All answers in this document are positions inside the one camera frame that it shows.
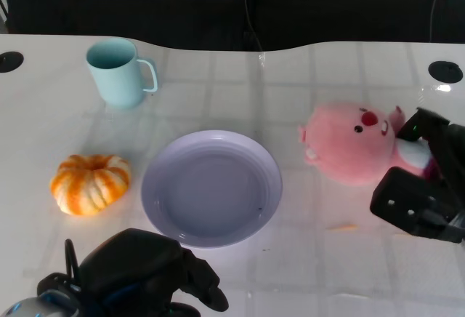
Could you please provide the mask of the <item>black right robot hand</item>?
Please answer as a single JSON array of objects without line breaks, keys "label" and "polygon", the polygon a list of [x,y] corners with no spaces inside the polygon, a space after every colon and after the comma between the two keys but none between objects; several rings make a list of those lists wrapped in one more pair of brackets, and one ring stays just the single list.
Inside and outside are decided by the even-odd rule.
[{"label": "black right robot hand", "polygon": [[370,211],[412,236],[464,242],[464,127],[418,108],[397,141],[400,161],[376,186]]}]

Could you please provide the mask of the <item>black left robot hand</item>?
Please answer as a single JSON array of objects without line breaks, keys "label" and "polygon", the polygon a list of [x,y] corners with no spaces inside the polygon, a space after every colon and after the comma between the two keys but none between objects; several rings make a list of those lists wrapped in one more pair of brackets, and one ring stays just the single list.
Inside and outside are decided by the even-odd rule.
[{"label": "black left robot hand", "polygon": [[78,277],[106,316],[199,316],[193,306],[173,301],[177,291],[216,312],[229,308],[207,261],[146,230],[128,228],[109,238],[81,262]]}]

